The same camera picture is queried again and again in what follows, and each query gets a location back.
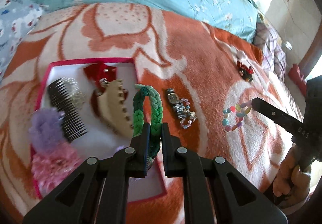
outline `braided cord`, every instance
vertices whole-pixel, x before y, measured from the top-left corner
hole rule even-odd
[[[154,159],[158,152],[160,151],[161,143],[161,125],[163,108],[160,94],[152,86],[144,86],[141,84],[135,85],[136,89],[139,91],[135,94],[133,98],[133,136],[141,135],[143,129],[143,102],[146,96],[149,96],[152,116],[151,116],[151,137],[150,137],[150,147],[149,156]]]

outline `hand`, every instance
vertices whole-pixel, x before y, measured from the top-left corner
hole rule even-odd
[[[292,181],[294,187],[291,189],[289,181]],[[311,181],[311,166],[305,169],[305,172],[300,170],[299,165],[296,165],[294,157],[294,147],[289,150],[285,159],[281,163],[280,170],[273,182],[273,192],[276,197],[289,195],[283,207],[291,207],[303,201],[310,191]]]

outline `comb teeth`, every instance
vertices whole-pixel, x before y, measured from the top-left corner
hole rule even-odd
[[[67,138],[69,142],[72,142],[86,134],[88,132],[87,128],[79,116],[62,79],[58,79],[51,83],[47,88],[47,92],[51,105],[56,107],[58,111],[65,112],[62,123],[65,138]]]

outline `fleece blanket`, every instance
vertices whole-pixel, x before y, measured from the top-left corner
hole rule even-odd
[[[254,69],[251,83],[236,70],[238,51]],[[91,57],[134,58],[139,83],[161,93],[172,135],[200,156],[223,156],[260,191],[269,187],[292,146],[290,134],[255,111],[234,132],[225,132],[221,123],[224,108],[255,97],[302,120],[277,76],[263,72],[258,48],[172,12],[136,4],[81,5],[42,17],[19,45],[0,87],[0,198],[17,221],[38,202],[27,130],[47,66]],[[163,94],[167,88],[190,100],[198,117],[190,128],[180,127]],[[183,223],[181,180],[164,176],[164,181],[167,195],[130,204],[127,223]]]

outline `orange blanket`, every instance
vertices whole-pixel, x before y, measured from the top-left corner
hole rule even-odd
[[[239,50],[246,54],[243,63],[254,69],[251,83],[236,70]],[[90,57],[134,58],[139,82],[161,93],[164,121],[184,146],[207,158],[225,157],[261,191],[273,181],[292,145],[289,133],[256,112],[234,132],[221,125],[224,108],[254,97],[302,119],[277,77],[260,68],[258,48],[205,23],[147,6],[74,6],[42,17],[18,47],[1,84],[0,198],[18,221],[38,202],[27,130],[40,81],[53,61]],[[167,104],[167,88],[189,99],[196,111],[198,120],[189,129],[180,127]],[[127,223],[183,222],[181,180],[164,180],[167,195],[129,205]]]

